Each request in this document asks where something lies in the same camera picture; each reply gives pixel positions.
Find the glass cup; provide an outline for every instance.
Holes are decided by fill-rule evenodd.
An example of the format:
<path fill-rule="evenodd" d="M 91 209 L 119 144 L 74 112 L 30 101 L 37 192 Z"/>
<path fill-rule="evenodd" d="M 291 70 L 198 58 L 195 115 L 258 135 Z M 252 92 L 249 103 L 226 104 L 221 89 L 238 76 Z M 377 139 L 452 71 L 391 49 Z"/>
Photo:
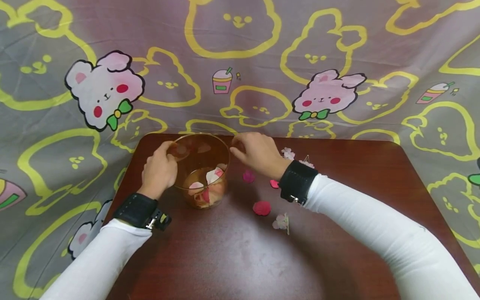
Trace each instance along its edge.
<path fill-rule="evenodd" d="M 209 133 L 184 135 L 167 151 L 178 164 L 178 188 L 187 203 L 207 209 L 218 205 L 227 189 L 230 150 L 218 137 Z"/>

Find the white arm sleeve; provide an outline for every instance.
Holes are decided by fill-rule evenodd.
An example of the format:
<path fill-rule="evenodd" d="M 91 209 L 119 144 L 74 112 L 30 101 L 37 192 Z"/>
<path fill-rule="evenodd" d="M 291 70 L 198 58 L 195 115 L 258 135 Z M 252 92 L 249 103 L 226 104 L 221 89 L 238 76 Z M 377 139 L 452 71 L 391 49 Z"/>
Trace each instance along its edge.
<path fill-rule="evenodd" d="M 151 236 L 148 229 L 111 220 L 40 300 L 106 299 L 127 261 Z"/>
<path fill-rule="evenodd" d="M 317 175 L 305 208 L 322 213 L 388 264 L 404 300 L 480 299 L 427 229 L 386 204 Z"/>

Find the yellow cartoon outline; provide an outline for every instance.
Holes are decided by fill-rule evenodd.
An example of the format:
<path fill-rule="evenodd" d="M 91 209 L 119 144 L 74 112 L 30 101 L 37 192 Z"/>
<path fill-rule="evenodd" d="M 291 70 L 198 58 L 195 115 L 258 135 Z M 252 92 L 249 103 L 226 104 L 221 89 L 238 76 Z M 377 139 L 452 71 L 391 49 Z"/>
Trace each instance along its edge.
<path fill-rule="evenodd" d="M 41 6 L 46 6 L 53 11 L 58 11 L 61 14 L 61 18 L 56 29 L 44 29 L 40 27 L 38 23 L 34 20 L 29 19 L 27 17 L 28 14 L 35 11 L 37 8 Z M 60 38 L 60 37 L 67 37 L 72 43 L 77 45 L 86 55 L 87 60 L 90 62 L 96 62 L 96 55 L 93 49 L 85 43 L 82 39 L 77 37 L 71 30 L 70 24 L 73 22 L 73 14 L 72 12 L 66 8 L 65 6 L 61 5 L 60 3 L 56 2 L 55 0 L 31 0 L 23 5 L 21 5 L 17 10 L 15 10 L 9 4 L 0 0 L 0 10 L 7 13 L 9 20 L 7 22 L 7 27 L 12 28 L 19 24 L 23 23 L 35 23 L 36 33 L 39 35 L 49 37 L 49 38 Z M 70 91 L 66 91 L 65 93 L 52 97 L 50 99 L 44 100 L 28 100 L 28 101 L 17 101 L 11 95 L 3 92 L 0 89 L 0 102 L 4 103 L 6 106 L 21 111 L 32 111 L 32 110 L 40 110 L 46 109 L 50 107 L 54 107 L 60 104 L 63 104 L 69 100 L 73 99 Z"/>
<path fill-rule="evenodd" d="M 238 106 L 235 103 L 235 98 L 237 97 L 238 93 L 240 93 L 242 91 L 254 91 L 254 92 L 259 92 L 259 93 L 262 93 L 262 94 L 267 94 L 267 95 L 273 96 L 283 103 L 283 105 L 285 106 L 287 111 L 282 116 L 280 116 L 278 118 L 273 118 L 271 120 L 265 121 L 265 122 L 257 124 L 257 125 L 246 124 L 244 122 L 244 120 L 245 119 L 250 119 L 250 118 L 246 117 L 246 116 L 243 116 L 242 115 L 243 108 L 241 108 L 240 106 Z M 234 115 L 234 116 L 227 115 L 227 111 L 232 110 L 232 109 L 238 110 L 239 111 L 238 115 Z M 235 90 L 233 90 L 232 94 L 230 95 L 230 105 L 226 108 L 221 108 L 220 109 L 220 114 L 224 118 L 239 119 L 240 125 L 246 126 L 246 127 L 253 127 L 253 128 L 259 128 L 259 127 L 265 126 L 269 123 L 273 123 L 273 122 L 276 122 L 278 120 L 285 119 L 286 117 L 288 117 L 288 115 L 291 112 L 292 112 L 292 104 L 291 104 L 290 100 L 287 97 L 285 97 L 282 93 L 280 93 L 278 91 L 275 91 L 275 90 L 268 89 L 268 88 L 256 87 L 256 86 L 252 86 L 252 85 L 241 85 L 241 86 L 237 87 Z"/>
<path fill-rule="evenodd" d="M 440 18 L 446 17 L 449 14 L 456 12 L 456 11 L 468 11 L 474 8 L 477 8 L 480 6 L 480 0 L 472 0 L 470 2 L 465 2 L 465 3 L 455 3 L 452 6 L 450 6 L 448 9 L 446 9 L 444 12 L 436 14 L 434 17 L 429 19 L 426 22 L 420 22 L 416 24 L 413 27 L 404 29 L 404 28 L 399 28 L 395 25 L 395 22 L 400 19 L 402 14 L 410 9 L 410 8 L 420 8 L 421 5 L 418 3 L 418 0 L 396 0 L 399 4 L 402 4 L 393 16 L 388 19 L 387 23 L 385 24 L 385 29 L 391 33 L 394 33 L 399 36 L 407 36 L 409 34 L 412 34 L 414 32 L 417 32 L 423 28 L 426 28 L 430 25 L 433 25 L 435 22 L 437 22 Z"/>
<path fill-rule="evenodd" d="M 369 87 L 367 87 L 365 90 L 363 91 L 359 91 L 357 92 L 357 94 L 359 96 L 361 95 L 364 95 L 364 94 L 367 94 L 371 91 L 371 87 L 372 86 L 375 86 L 375 87 L 382 87 L 382 88 L 388 88 L 388 86 L 385 84 L 385 82 L 395 76 L 401 76 L 401 77 L 405 77 L 407 78 L 408 80 L 410 80 L 410 83 L 407 85 L 407 90 L 402 94 L 402 97 L 401 97 L 401 100 L 400 102 L 398 102 L 397 104 L 395 104 L 394 107 L 392 107 L 391 109 L 388 109 L 384 112 L 381 112 L 379 113 L 378 115 L 374 116 L 374 117 L 371 117 L 369 119 L 366 119 L 366 120 L 363 120 L 363 121 L 358 121 L 358 120 L 352 120 L 350 119 L 349 117 L 347 117 L 343 111 L 339 111 L 338 113 L 336 113 L 339 118 L 341 118 L 343 121 L 345 122 L 348 122 L 350 124 L 356 124 L 356 125 L 362 125 L 362 124 L 365 124 L 365 123 L 368 123 L 370 121 L 373 121 L 375 119 L 378 119 L 378 118 L 381 118 L 383 116 L 386 116 L 388 114 L 391 114 L 392 112 L 396 111 L 397 109 L 399 109 L 407 100 L 408 100 L 408 95 L 410 94 L 410 90 L 417 84 L 419 78 L 413 74 L 410 74 L 410 73 L 407 73 L 407 72 L 403 72 L 403 71 L 395 71 L 395 72 L 391 72 L 387 75 L 385 75 L 384 77 L 382 77 L 380 80 L 375 80 L 375 79 L 367 79 L 365 82 L 366 83 L 370 83 L 372 85 L 370 85 Z"/>
<path fill-rule="evenodd" d="M 35 250 L 39 247 L 39 245 L 49 237 L 58 227 L 62 226 L 65 222 L 73 218 L 74 216 L 81 214 L 87 210 L 95 209 L 96 213 L 98 214 L 102 208 L 102 204 L 100 202 L 90 202 L 83 205 L 80 205 L 71 211 L 65 213 L 61 217 L 59 217 L 55 222 L 53 222 L 45 231 L 42 232 L 38 236 L 38 238 L 28 247 L 25 253 L 22 255 L 20 259 L 17 269 L 15 271 L 15 277 L 13 278 L 13 292 L 15 295 L 22 299 L 29 299 L 35 298 L 39 299 L 43 293 L 57 280 L 60 274 L 55 275 L 46 285 L 44 288 L 37 288 L 29 286 L 25 281 L 25 275 L 27 273 L 28 264 L 30 263 L 30 259 L 32 258 Z"/>
<path fill-rule="evenodd" d="M 451 108 L 458 111 L 462 115 L 463 120 L 465 122 L 465 127 L 467 129 L 465 131 L 465 136 L 466 136 L 468 148 L 471 154 L 459 156 L 452 152 L 445 152 L 438 149 L 423 148 L 417 145 L 417 143 L 415 142 L 415 137 L 417 137 L 418 135 L 421 137 L 424 137 L 420 128 L 425 128 L 428 125 L 428 120 L 425 118 L 425 115 L 429 113 L 432 109 L 438 108 L 438 107 Z M 421 125 L 417 127 L 409 124 L 408 121 L 410 119 L 419 119 L 421 121 Z M 468 113 L 468 111 L 458 103 L 450 102 L 450 101 L 442 101 L 442 102 L 436 102 L 436 103 L 430 104 L 420 114 L 406 117 L 405 119 L 403 119 L 402 125 L 408 126 L 411 129 L 413 129 L 413 132 L 410 134 L 410 140 L 412 142 L 412 145 L 421 151 L 440 153 L 445 156 L 453 157 L 459 161 L 471 161 L 471 160 L 477 159 L 480 156 L 480 149 L 478 148 L 477 143 L 475 142 L 475 124 L 473 122 L 473 119 Z"/>
<path fill-rule="evenodd" d="M 293 123 L 290 123 L 288 125 L 288 133 L 286 137 L 292 137 L 292 134 L 294 133 L 294 127 L 297 124 L 305 124 L 305 127 L 313 127 L 313 129 L 317 131 L 326 131 L 330 135 L 330 139 L 335 139 L 336 134 L 331 131 L 330 129 L 333 127 L 333 123 L 327 120 L 321 120 L 321 121 L 316 121 L 316 122 L 308 122 L 308 121 L 296 121 Z M 318 128 L 316 125 L 318 124 L 326 124 L 327 126 L 325 128 Z"/>
<path fill-rule="evenodd" d="M 140 72 L 138 72 L 137 74 L 139 76 L 143 77 L 150 72 L 150 70 L 147 67 L 148 65 L 157 65 L 157 66 L 160 65 L 159 62 L 156 62 L 153 59 L 153 56 L 157 52 L 163 53 L 163 54 L 167 55 L 168 57 L 170 57 L 173 65 L 177 67 L 177 73 L 180 74 L 185 79 L 185 82 L 189 86 L 193 87 L 193 89 L 195 90 L 195 98 L 190 99 L 188 101 L 183 101 L 183 102 L 164 102 L 164 101 L 151 100 L 151 99 L 146 98 L 145 96 L 140 96 L 139 100 L 141 100 L 145 103 L 162 105 L 162 106 L 166 106 L 166 107 L 169 107 L 169 108 L 181 108 L 181 107 L 186 107 L 186 106 L 193 106 L 193 105 L 197 104 L 198 102 L 200 102 L 200 99 L 201 99 L 200 87 L 198 86 L 198 84 L 196 84 L 192 80 L 192 78 L 187 73 L 185 73 L 185 70 L 184 70 L 182 64 L 180 63 L 178 57 L 170 51 L 164 50 L 160 47 L 150 47 L 149 50 L 147 51 L 146 58 L 134 57 L 132 59 L 132 61 L 139 61 L 139 62 L 144 63 L 144 69 L 141 70 Z"/>
<path fill-rule="evenodd" d="M 367 29 L 363 26 L 360 25 L 346 25 L 342 26 L 342 13 L 339 9 L 337 8 L 329 8 L 325 10 L 320 10 L 314 12 L 311 16 L 310 19 L 308 20 L 307 25 L 302 30 L 302 33 L 299 37 L 297 37 L 292 45 L 285 49 L 282 53 L 282 56 L 280 58 L 280 69 L 282 72 L 288 76 L 291 80 L 298 82 L 299 84 L 307 85 L 310 82 L 310 79 L 305 79 L 301 78 L 300 76 L 296 75 L 289 67 L 287 67 L 287 60 L 288 60 L 288 55 L 295 51 L 299 44 L 308 38 L 308 33 L 310 29 L 313 28 L 315 25 L 315 21 L 325 15 L 332 15 L 335 18 L 335 27 L 333 29 L 330 29 L 327 31 L 327 33 L 334 34 L 340 36 L 338 41 L 336 42 L 336 47 L 338 50 L 345 52 L 345 66 L 343 69 L 339 72 L 340 77 L 344 76 L 348 73 L 350 70 L 350 67 L 352 65 L 352 55 L 353 55 L 353 50 L 363 46 L 367 42 Z M 343 38 L 343 32 L 346 31 L 357 31 L 360 37 L 360 41 L 350 45 L 350 46 L 345 46 L 342 43 L 342 38 Z"/>
<path fill-rule="evenodd" d="M 119 187 L 120 187 L 120 184 L 121 184 L 120 178 L 122 178 L 122 180 L 123 180 L 122 175 L 125 174 L 126 171 L 127 171 L 127 167 L 124 167 L 120 171 L 120 173 L 118 174 L 117 179 L 115 179 L 115 182 L 113 183 L 113 190 L 115 190 L 115 192 L 117 192 L 119 190 Z"/>
<path fill-rule="evenodd" d="M 195 22 L 195 15 L 197 14 L 197 6 L 207 5 L 211 1 L 212 0 L 190 0 L 188 15 L 185 21 L 184 33 L 185 33 L 185 38 L 187 40 L 188 45 L 190 46 L 192 51 L 195 52 L 196 54 L 202 57 L 216 59 L 216 60 L 244 59 L 244 58 L 253 57 L 255 55 L 263 53 L 277 43 L 278 38 L 280 37 L 280 31 L 282 29 L 282 20 L 280 16 L 275 12 L 275 6 L 273 3 L 273 0 L 263 0 L 266 11 L 267 11 L 267 16 L 269 16 L 270 19 L 272 19 L 273 21 L 272 37 L 270 39 L 248 50 L 230 50 L 230 51 L 224 51 L 224 52 L 211 52 L 202 48 L 202 46 L 198 44 L 195 38 L 195 34 L 193 33 L 193 24 Z"/>
<path fill-rule="evenodd" d="M 444 73 L 444 74 L 458 74 L 458 75 L 472 75 L 472 76 L 480 76 L 480 68 L 452 68 L 449 66 L 449 64 L 454 60 L 460 53 L 463 52 L 463 50 L 467 49 L 475 43 L 478 39 L 480 38 L 480 35 L 478 35 L 476 38 L 474 38 L 471 42 L 460 48 L 459 51 L 455 52 L 454 55 L 452 55 L 441 67 L 438 69 L 438 72 Z"/>
<path fill-rule="evenodd" d="M 356 140 L 359 136 L 365 133 L 371 133 L 371 132 L 376 132 L 376 133 L 384 133 L 389 135 L 392 139 L 393 142 L 397 145 L 400 145 L 400 137 L 396 132 L 390 131 L 390 130 L 385 130 L 385 129 L 366 129 L 362 130 L 361 132 L 358 132 L 352 136 L 352 140 Z"/>
<path fill-rule="evenodd" d="M 103 165 L 103 168 L 95 176 L 95 178 L 93 178 L 91 181 L 86 183 L 83 187 L 79 187 L 79 186 L 81 184 L 83 184 L 84 181 L 78 183 L 75 186 L 73 186 L 71 184 L 68 184 L 66 186 L 63 186 L 63 187 L 57 189 L 56 191 L 52 191 L 47 186 L 47 184 L 43 180 L 42 176 L 30 165 L 30 159 L 32 158 L 32 156 L 36 152 L 38 152 L 39 150 L 41 150 L 42 148 L 44 148 L 46 146 L 49 146 L 53 143 L 56 143 L 56 142 L 59 142 L 59 141 L 62 141 L 62 140 L 68 139 L 68 138 L 77 137 L 77 136 L 85 136 L 85 137 L 92 137 L 93 138 L 94 145 L 92 147 L 91 154 L 92 154 L 93 157 L 96 157 L 98 160 L 100 160 L 100 162 Z M 30 180 L 33 183 L 35 193 L 38 196 L 40 196 L 41 199 L 38 200 L 35 204 L 33 204 L 31 207 L 29 207 L 27 209 L 27 211 L 25 211 L 25 214 L 27 216 L 40 215 L 40 214 L 44 213 L 45 211 L 47 211 L 55 203 L 60 201 L 63 197 L 67 196 L 70 193 L 73 194 L 73 195 L 77 195 L 77 194 L 81 193 L 83 190 L 85 190 L 87 187 L 89 187 L 90 184 L 92 184 L 95 180 L 97 180 L 98 177 L 100 177 L 100 175 L 102 175 L 103 172 L 105 172 L 105 170 L 107 169 L 107 165 L 108 165 L 107 161 L 102 156 L 100 156 L 100 154 L 97 153 L 97 149 L 98 149 L 99 145 L 100 145 L 100 134 L 96 130 L 87 129 L 87 128 L 78 128 L 78 129 L 70 129 L 70 130 L 66 130 L 66 131 L 63 131 L 63 132 L 56 133 L 52 136 L 49 136 L 49 137 L 41 140 L 40 142 L 37 142 L 37 143 L 33 144 L 28 149 L 26 149 L 20 155 L 20 157 L 18 158 L 17 165 L 18 165 L 18 168 L 20 170 L 22 170 L 23 172 L 25 172 L 25 174 L 27 174 L 27 176 L 30 178 Z M 38 207 L 45 200 L 47 200 L 50 196 L 52 196 L 52 195 L 54 195 L 58 192 L 63 192 L 63 191 L 64 191 L 64 193 L 60 197 L 58 197 L 57 199 L 53 200 L 50 204 Z"/>
<path fill-rule="evenodd" d="M 451 173 L 447 177 L 443 178 L 440 181 L 436 181 L 434 183 L 430 183 L 427 185 L 427 191 L 428 193 L 432 193 L 432 189 L 439 188 L 442 185 L 447 185 L 449 181 L 453 180 L 454 178 L 458 178 L 460 180 L 463 180 L 465 182 L 465 187 L 466 190 L 465 192 L 460 192 L 462 195 L 467 197 L 472 203 L 468 205 L 468 212 L 470 216 L 478 222 L 479 228 L 480 228 L 480 216 L 478 216 L 475 211 L 473 210 L 473 205 L 474 203 L 480 203 L 480 199 L 474 195 L 472 195 L 472 184 L 468 180 L 467 177 L 458 174 L 458 173 Z M 476 249 L 480 249 L 480 237 L 477 240 L 468 240 L 464 237 L 462 237 L 460 234 L 458 234 L 455 230 L 451 229 L 450 230 L 453 232 L 453 235 L 457 238 L 457 240 L 461 241 L 462 243 Z"/>
<path fill-rule="evenodd" d="M 142 115 L 139 116 L 138 118 L 135 118 L 135 119 L 131 120 L 131 118 L 133 117 L 133 115 L 134 115 L 135 113 L 137 113 L 137 112 L 141 112 Z M 136 122 L 141 121 L 141 120 L 143 120 L 143 119 L 152 120 L 152 121 L 155 121 L 155 122 L 159 123 L 160 125 L 162 125 L 162 128 L 161 128 L 161 129 L 159 129 L 159 130 L 157 130 L 157 131 L 154 131 L 154 132 L 150 132 L 150 133 L 162 133 L 162 132 L 164 132 L 165 130 L 167 130 L 167 128 L 168 128 L 167 123 L 165 123 L 165 122 L 164 122 L 163 120 L 161 120 L 161 119 L 157 119 L 157 118 L 154 118 L 154 117 L 150 117 L 149 115 L 150 115 L 150 112 L 149 112 L 148 110 L 145 110 L 145 109 L 134 109 L 134 110 L 132 110 L 132 111 L 128 114 L 127 118 L 125 118 L 125 122 L 123 122 L 122 124 L 120 124 L 120 126 L 118 127 L 118 129 L 115 130 L 115 132 L 113 133 L 113 137 L 112 137 L 112 139 L 110 140 L 110 142 L 111 142 L 113 145 L 117 146 L 118 148 L 121 148 L 121 149 L 123 149 L 123 150 L 127 150 L 127 151 L 130 152 L 130 153 L 135 152 L 136 146 L 135 146 L 134 149 L 131 149 L 131 148 L 123 145 L 123 144 L 121 143 L 121 141 L 117 140 L 117 136 L 118 136 L 118 132 L 120 131 L 121 128 L 125 128 L 125 130 L 127 130 L 127 126 L 128 126 L 128 124 L 129 124 L 130 122 L 136 123 Z"/>
<path fill-rule="evenodd" d="M 215 121 L 210 121 L 210 120 L 200 120 L 200 119 L 191 119 L 189 121 L 187 121 L 187 123 L 185 123 L 185 130 L 184 131 L 180 131 L 179 134 L 189 134 L 189 133 L 194 133 L 192 131 L 192 125 L 193 124 L 196 124 L 196 123 L 203 123 L 203 124 L 212 124 L 212 125 L 216 125 L 216 126 L 219 126 L 227 131 L 229 131 L 230 133 L 233 133 L 233 135 L 237 135 L 238 132 L 235 131 L 235 129 L 231 128 L 231 127 L 228 127 L 227 125 L 225 124 L 222 124 L 222 123 L 219 123 L 219 122 L 215 122 Z"/>

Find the brown tabletop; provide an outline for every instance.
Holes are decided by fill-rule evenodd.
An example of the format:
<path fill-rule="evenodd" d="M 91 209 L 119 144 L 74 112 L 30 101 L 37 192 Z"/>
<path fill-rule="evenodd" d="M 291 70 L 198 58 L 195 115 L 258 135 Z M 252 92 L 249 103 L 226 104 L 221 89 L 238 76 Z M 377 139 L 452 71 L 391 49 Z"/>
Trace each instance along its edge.
<path fill-rule="evenodd" d="M 108 213 L 141 185 L 145 161 L 176 134 L 141 139 Z M 229 143 L 231 136 L 222 137 Z M 428 228 L 456 259 L 471 284 L 480 281 L 402 148 L 392 142 L 276 138 L 297 159 L 308 154 L 321 173 L 385 202 Z M 159 207 L 173 221 L 129 260 L 108 299 L 398 299 L 382 259 L 327 217 L 280 198 L 270 178 L 242 180 L 245 167 L 232 158 L 229 192 L 219 206 L 192 209 L 174 189 Z M 259 200 L 272 204 L 257 216 Z M 278 214 L 288 213 L 290 235 L 274 230 Z"/>

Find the black wrist strap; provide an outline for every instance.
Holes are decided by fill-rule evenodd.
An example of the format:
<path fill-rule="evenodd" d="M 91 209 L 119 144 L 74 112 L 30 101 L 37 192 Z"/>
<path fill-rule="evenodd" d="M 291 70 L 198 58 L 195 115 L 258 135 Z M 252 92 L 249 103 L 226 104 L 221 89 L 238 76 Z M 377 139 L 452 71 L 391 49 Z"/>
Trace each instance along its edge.
<path fill-rule="evenodd" d="M 288 202 L 304 205 L 307 202 L 308 190 L 317 174 L 317 170 L 293 160 L 280 179 L 280 197 Z"/>
<path fill-rule="evenodd" d="M 157 209 L 157 201 L 142 194 L 130 195 L 115 211 L 113 217 L 129 223 L 137 228 L 146 228 L 152 214 Z"/>

